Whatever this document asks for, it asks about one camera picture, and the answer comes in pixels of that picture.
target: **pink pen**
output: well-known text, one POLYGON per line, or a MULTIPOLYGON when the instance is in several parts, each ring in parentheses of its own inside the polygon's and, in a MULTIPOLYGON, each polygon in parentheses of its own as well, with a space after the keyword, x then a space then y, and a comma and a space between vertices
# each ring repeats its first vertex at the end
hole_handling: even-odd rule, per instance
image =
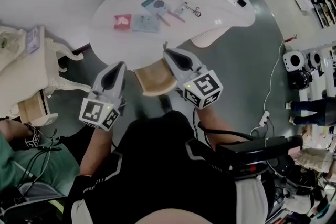
POLYGON ((158 13, 157 13, 156 15, 157 15, 157 17, 158 17, 161 21, 163 21, 163 23, 164 23, 165 25, 167 25, 167 26, 170 27, 170 23, 168 23, 164 18, 162 18, 162 16, 160 16, 158 13))
POLYGON ((171 11, 168 12, 169 15, 172 15, 173 17, 175 17, 176 19, 179 19, 180 21, 185 23, 185 20, 182 19, 179 15, 172 13, 171 11))

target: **white robot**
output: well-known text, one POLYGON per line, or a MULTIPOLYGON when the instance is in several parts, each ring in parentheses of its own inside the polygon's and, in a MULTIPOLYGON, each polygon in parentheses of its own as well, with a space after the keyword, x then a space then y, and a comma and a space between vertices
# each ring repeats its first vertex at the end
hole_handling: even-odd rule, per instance
MULTIPOLYGON (((223 86, 213 70, 191 52, 166 49, 163 57, 176 77, 183 98, 202 109, 215 102, 223 86)), ((126 102, 121 95, 126 64, 118 62, 106 67, 96 77, 92 90, 83 99, 79 119, 94 128, 109 131, 122 113, 126 102)))
POLYGON ((173 76, 183 98, 202 109, 219 99, 223 85, 213 70, 191 52, 182 49, 164 49, 163 58, 173 76))
POLYGON ((83 99, 79 119, 85 124, 109 131, 126 105, 121 91, 126 64, 118 62, 101 71, 87 98, 83 99))

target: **oval table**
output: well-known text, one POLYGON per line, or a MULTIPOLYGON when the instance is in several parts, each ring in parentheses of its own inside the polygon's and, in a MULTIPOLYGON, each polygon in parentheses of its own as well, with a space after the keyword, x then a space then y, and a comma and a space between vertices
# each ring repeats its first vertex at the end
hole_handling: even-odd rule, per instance
POLYGON ((164 0, 174 11, 184 2, 192 9, 199 7, 201 17, 185 9, 181 18, 185 23, 165 14, 170 27, 160 22, 159 33, 143 33, 114 30, 115 15, 150 13, 141 6, 145 0, 105 0, 93 16, 89 37, 93 51, 107 65, 124 61, 128 70, 147 67, 162 58, 163 44, 176 48, 183 42, 203 32, 216 37, 233 26, 247 27, 253 24, 255 12, 249 0, 246 6, 232 5, 227 0, 164 0))

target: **power strip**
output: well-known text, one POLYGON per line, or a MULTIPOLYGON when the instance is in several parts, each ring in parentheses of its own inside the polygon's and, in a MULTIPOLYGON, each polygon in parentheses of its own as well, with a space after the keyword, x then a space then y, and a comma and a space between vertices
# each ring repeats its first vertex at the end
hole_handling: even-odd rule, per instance
POLYGON ((267 122, 267 118, 269 118, 269 112, 266 110, 263 114, 263 117, 261 118, 260 122, 259 122, 259 126, 260 127, 264 127, 266 122, 267 122))

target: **red card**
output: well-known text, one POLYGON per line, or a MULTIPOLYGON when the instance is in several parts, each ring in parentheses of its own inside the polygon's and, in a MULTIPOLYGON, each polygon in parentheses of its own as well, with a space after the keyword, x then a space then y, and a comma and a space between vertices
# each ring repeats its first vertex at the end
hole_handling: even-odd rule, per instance
POLYGON ((125 31, 131 29, 131 14, 115 15, 114 17, 116 19, 114 25, 115 30, 125 31))

